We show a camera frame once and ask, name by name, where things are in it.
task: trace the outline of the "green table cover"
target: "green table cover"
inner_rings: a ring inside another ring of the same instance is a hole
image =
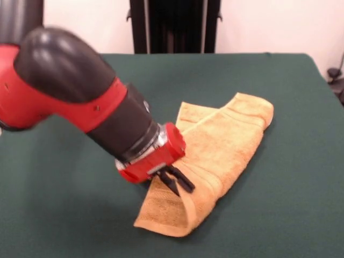
[[[147,188],[72,124],[4,132],[1,258],[344,257],[344,112],[307,55],[104,58],[160,123],[181,101],[219,108],[236,92],[271,101],[274,121],[234,187],[178,239],[133,227]]]

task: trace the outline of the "towel fold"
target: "towel fold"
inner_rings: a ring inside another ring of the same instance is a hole
[[[244,171],[273,113],[270,102],[242,93],[220,109],[183,102],[176,126],[187,148],[174,166],[196,188],[190,194],[177,185],[178,197],[153,178],[134,226],[171,237],[191,233]]]

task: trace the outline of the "black metal frame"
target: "black metal frame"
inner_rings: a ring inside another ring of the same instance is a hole
[[[201,53],[203,3],[204,0],[148,0],[149,53]],[[207,2],[204,53],[215,51],[220,3],[221,0]],[[145,0],[130,0],[130,8],[134,52],[147,54]]]

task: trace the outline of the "red joint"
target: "red joint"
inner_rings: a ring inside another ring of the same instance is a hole
[[[122,177],[131,183],[141,183],[154,176],[160,168],[172,165],[185,156],[185,141],[178,128],[172,124],[166,124],[167,142],[145,156],[143,159],[120,170]]]

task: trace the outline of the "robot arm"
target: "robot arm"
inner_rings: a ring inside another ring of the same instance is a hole
[[[16,15],[18,9],[36,16]],[[33,128],[60,115],[114,156],[119,172],[140,183],[159,174],[176,194],[173,174],[192,192],[194,185],[171,165],[185,155],[185,142],[172,124],[160,125],[133,85],[89,45],[60,28],[42,26],[43,0],[5,0],[0,14],[0,126]],[[19,28],[11,33],[10,28]]]

